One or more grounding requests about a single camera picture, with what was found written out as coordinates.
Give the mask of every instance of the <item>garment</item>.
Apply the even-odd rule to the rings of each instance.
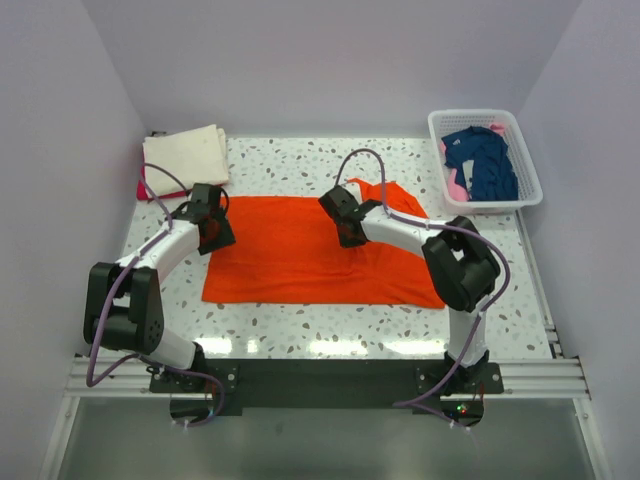
[[[518,177],[507,156],[508,146],[496,132],[469,127],[442,138],[446,146],[445,165],[455,168],[456,183],[467,189],[471,201],[518,199]],[[467,188],[463,164],[474,160],[473,184]]]
[[[501,137],[504,137],[504,134],[507,132],[507,127],[505,127],[502,123],[492,123],[491,125],[489,125],[489,130],[491,130],[492,132],[496,132]]]
[[[192,188],[194,183],[220,185],[229,181],[226,136],[224,130],[215,125],[174,135],[147,137],[142,146],[145,162],[168,170],[187,188]],[[182,195],[180,186],[164,173],[148,168],[144,176],[157,195]],[[148,199],[141,183],[137,197]]]
[[[461,187],[456,183],[457,174],[458,171],[455,168],[451,169],[451,174],[449,175],[449,179],[447,180],[447,190],[449,191],[449,196],[456,202],[468,202],[469,192],[467,192],[466,188]]]
[[[378,185],[358,183],[363,199],[380,199]],[[387,199],[426,216],[395,183]],[[233,197],[230,205],[236,244],[211,254],[203,301],[444,306],[423,258],[381,243],[342,248],[317,198]]]

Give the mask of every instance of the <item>white towel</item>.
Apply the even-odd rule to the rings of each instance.
[[[227,141],[215,125],[164,137],[147,137],[142,144],[145,162],[168,170],[192,188],[194,183],[220,185],[229,181]],[[157,195],[180,191],[164,173],[148,168],[145,178]]]

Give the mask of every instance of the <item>laundry basket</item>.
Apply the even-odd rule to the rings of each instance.
[[[504,140],[509,146],[507,155],[518,177],[518,200],[504,202],[458,202],[451,198],[447,188],[447,180],[451,169],[445,167],[445,156],[439,144],[442,137],[470,126],[486,127],[492,123],[505,126]],[[542,201],[542,188],[531,161],[529,150],[524,143],[522,132],[516,118],[505,110],[437,110],[429,115],[429,132],[435,150],[434,158],[438,162],[437,175],[444,193],[447,211],[457,214],[506,213],[521,207],[537,205]]]

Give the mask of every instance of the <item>wire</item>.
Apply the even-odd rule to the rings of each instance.
[[[224,195],[224,198],[227,200],[227,205],[226,205],[226,208],[224,209],[224,214],[227,215],[227,212],[229,211],[229,207],[231,206],[231,199],[229,198],[229,194],[224,188],[220,187],[220,190],[222,190],[222,194]]]
[[[211,390],[211,402],[209,402],[209,390]],[[204,386],[204,401],[209,407],[209,410],[213,410],[215,408],[215,399],[216,399],[216,385],[212,382],[207,382]]]
[[[487,309],[491,305],[493,305],[502,296],[502,294],[504,294],[504,292],[507,290],[509,282],[511,281],[511,268],[509,267],[509,262],[508,262],[507,258],[500,251],[500,249],[498,249],[498,247],[496,247],[488,239],[486,239],[485,237],[483,237],[482,235],[480,235],[480,234],[478,234],[476,232],[472,232],[471,230],[467,230],[466,228],[456,227],[456,226],[453,226],[453,225],[431,224],[431,223],[429,223],[427,221],[419,222],[419,221],[416,221],[416,220],[411,220],[411,219],[408,219],[408,218],[404,218],[404,217],[402,217],[400,215],[397,215],[393,211],[393,209],[390,209],[389,206],[387,205],[386,174],[385,174],[384,162],[382,160],[382,157],[376,151],[371,150],[370,148],[359,148],[357,150],[352,151],[349,155],[347,155],[345,157],[345,159],[342,161],[342,165],[340,165],[340,169],[338,170],[338,175],[336,176],[336,183],[335,183],[336,185],[338,185],[340,183],[340,177],[342,176],[342,171],[344,170],[344,167],[347,164],[347,162],[349,160],[351,160],[353,157],[355,157],[356,155],[358,155],[359,153],[368,153],[368,154],[372,155],[376,160],[378,160],[378,163],[380,164],[380,199],[382,201],[382,208],[384,209],[385,213],[387,213],[387,215],[390,218],[393,218],[394,220],[397,220],[399,222],[402,222],[402,223],[405,223],[405,224],[408,224],[408,225],[412,225],[414,227],[426,228],[426,229],[434,229],[434,230],[449,230],[449,231],[452,231],[452,232],[460,233],[462,235],[468,235],[470,237],[473,237],[473,238],[475,238],[477,240],[480,240],[485,245],[487,245],[487,247],[489,247],[491,250],[493,250],[493,252],[497,255],[497,257],[502,262],[502,265],[504,266],[504,283],[502,284],[502,286],[500,287],[498,292],[493,297],[491,297],[489,299],[489,301],[480,309],[480,312],[479,312],[478,316],[476,317],[475,321],[471,325],[471,331],[469,332],[469,336],[467,337],[467,340],[465,341],[464,346],[462,347],[462,350],[460,351],[460,355],[458,355],[458,358],[456,359],[454,364],[451,366],[449,371],[445,374],[445,376],[442,377],[442,379],[436,385],[434,385],[429,391],[423,393],[422,395],[420,395],[420,396],[418,396],[416,398],[413,398],[411,400],[398,401],[398,402],[395,402],[393,404],[394,407],[414,407],[414,408],[420,408],[420,409],[423,409],[423,410],[425,408],[428,409],[428,407],[425,407],[424,405],[418,404],[417,402],[421,402],[421,401],[425,400],[426,398],[430,397],[431,395],[433,395],[434,393],[438,392],[449,381],[449,379],[454,375],[454,373],[456,372],[456,370],[460,366],[460,363],[462,362],[462,359],[464,358],[465,354],[467,353],[467,350],[471,346],[471,341],[473,340],[473,337],[476,334],[476,331],[478,330],[478,327],[480,326],[480,323],[482,322],[482,313],[486,312]]]
[[[478,441],[476,440],[475,435],[471,431],[471,425],[463,425],[462,423],[457,422],[453,418],[447,417],[444,413],[439,412],[435,408],[427,407],[426,405],[418,404],[418,405],[411,405],[411,406],[419,410],[423,410],[427,413],[430,413],[431,415],[435,415],[436,417],[441,418],[442,420],[445,420],[451,426],[462,428],[465,431],[465,433],[469,435],[469,437],[471,438],[471,441],[473,442],[473,446],[476,449],[476,456],[477,458],[480,458],[480,447],[478,446]]]
[[[185,195],[186,197],[188,197],[188,196],[189,196],[189,189],[188,189],[187,187],[185,187],[184,183],[182,183],[182,182],[180,181],[180,179],[178,179],[178,177],[176,177],[173,173],[171,173],[171,172],[170,172],[170,171],[168,171],[168,170],[165,170],[164,168],[162,168],[162,167],[160,167],[160,166],[156,165],[155,163],[143,162],[143,163],[142,163],[142,169],[140,170],[140,176],[142,177],[142,180],[143,180],[142,184],[144,185],[144,187],[147,189],[147,191],[148,191],[149,193],[152,193],[152,191],[151,191],[151,189],[149,188],[149,185],[147,185],[147,182],[146,182],[146,181],[144,181],[144,175],[142,175],[142,172],[144,171],[145,167],[155,168],[156,170],[158,170],[158,171],[160,171],[160,172],[164,173],[167,177],[171,178],[174,182],[176,182],[178,185],[180,185],[180,188],[182,189],[182,191],[184,192],[184,195]],[[158,200],[156,199],[156,195],[155,195],[155,193],[153,193],[153,194],[151,195],[151,198],[153,198],[156,202],[158,201]]]
[[[154,164],[151,164],[151,163],[144,163],[143,164],[143,169],[144,169],[144,167],[156,168],[157,170],[160,170],[163,173],[166,173],[168,176],[173,178],[182,187],[182,189],[185,191],[186,194],[188,194],[187,193],[187,189],[182,184],[182,182],[180,182],[180,180],[178,180],[173,174],[169,173],[168,171],[166,171],[162,167],[158,167],[157,165],[154,165]],[[118,368],[120,365],[122,365],[126,361],[131,360],[132,358],[137,358],[137,359],[139,359],[139,360],[141,360],[144,363],[147,363],[149,365],[161,366],[160,364],[152,362],[152,361],[150,361],[150,360],[148,360],[148,359],[146,359],[146,358],[144,358],[144,357],[142,357],[142,356],[140,356],[140,355],[138,355],[136,353],[132,353],[132,354],[129,354],[129,355],[125,355],[121,359],[117,360],[111,366],[109,366],[104,372],[102,372],[98,376],[98,378],[94,378],[96,362],[97,362],[97,359],[98,359],[98,351],[100,349],[100,343],[102,342],[102,335],[104,334],[104,329],[105,329],[105,326],[106,326],[107,317],[109,316],[109,311],[110,311],[111,306],[113,304],[113,300],[114,300],[114,298],[115,298],[115,296],[116,296],[116,294],[118,292],[118,288],[120,288],[120,285],[122,284],[122,282],[124,281],[126,276],[133,269],[133,267],[136,265],[136,263],[138,263],[138,261],[145,255],[145,253],[147,253],[151,248],[153,248],[153,246],[155,246],[160,240],[162,240],[164,237],[166,237],[171,232],[171,230],[173,229],[173,218],[171,217],[171,214],[169,213],[169,209],[164,204],[164,202],[160,199],[160,197],[158,197],[156,195],[156,193],[153,191],[153,189],[151,189],[149,184],[146,182],[144,176],[142,175],[142,170],[140,171],[140,181],[142,182],[142,185],[144,185],[144,187],[147,189],[147,191],[151,195],[151,198],[153,198],[153,200],[155,200],[155,202],[160,206],[160,208],[164,212],[165,217],[167,219],[168,229],[161,231],[149,243],[147,243],[145,246],[143,246],[140,249],[140,252],[138,253],[138,255],[135,255],[131,259],[129,264],[124,269],[122,269],[122,271],[120,272],[118,277],[113,282],[113,285],[109,289],[109,292],[107,293],[107,297],[105,298],[104,305],[102,306],[102,310],[100,311],[100,317],[98,318],[98,326],[96,327],[96,333],[95,333],[95,335],[93,337],[93,342],[91,344],[91,351],[90,351],[90,354],[89,354],[89,366],[87,368],[87,377],[86,377],[86,384],[87,384],[87,387],[89,387],[89,388],[92,388],[92,387],[95,387],[96,385],[98,385],[100,382],[102,382],[102,380],[104,380],[116,368]],[[229,196],[227,195],[227,192],[224,192],[224,194],[225,194],[225,197],[227,198],[227,210],[228,210],[229,209],[229,200],[228,200]],[[209,423],[215,416],[220,414],[220,412],[222,411],[222,408],[224,407],[224,398],[225,398],[224,385],[222,385],[220,380],[218,380],[214,376],[208,375],[206,373],[191,372],[189,370],[181,370],[181,369],[178,369],[178,368],[170,367],[168,365],[165,365],[164,368],[165,368],[165,370],[167,370],[169,372],[177,373],[179,375],[186,375],[186,376],[191,376],[191,377],[203,378],[204,380],[209,381],[209,382],[213,383],[214,385],[216,385],[218,387],[219,391],[220,391],[220,401],[218,402],[218,407],[215,410],[212,410],[211,413],[209,414],[209,416],[207,418],[205,418],[204,420],[200,420],[200,421],[197,421],[197,422],[189,422],[187,424],[187,426],[189,426],[189,427],[191,427],[191,426],[197,427],[197,426],[205,425],[205,424]]]

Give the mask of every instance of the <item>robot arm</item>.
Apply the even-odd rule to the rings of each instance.
[[[480,314],[483,316],[482,323],[461,365],[471,367],[483,359],[486,361],[484,313],[480,311],[495,288],[500,267],[484,243],[468,235],[428,228],[429,225],[444,224],[442,221],[388,209],[393,213],[391,216],[381,202],[362,202],[359,187],[353,183],[334,187],[320,198],[320,204],[335,222],[343,247],[382,242],[424,258],[436,293],[450,308],[451,337],[447,355],[453,360],[461,355],[475,319]],[[392,217],[402,217],[413,225]],[[457,217],[447,224],[478,233],[473,223],[465,217]],[[457,258],[454,252],[462,252],[462,256],[458,255],[460,258]]]
[[[171,214],[170,231],[165,222],[135,252],[91,269],[83,332],[87,343],[93,343],[100,312],[115,279],[134,256],[140,256],[116,293],[116,298],[128,298],[129,304],[111,306],[100,346],[139,353],[182,370],[193,370],[204,361],[199,345],[165,327],[160,284],[194,250],[204,255],[235,243],[226,209],[220,206],[221,194],[220,187],[194,185],[189,201]]]

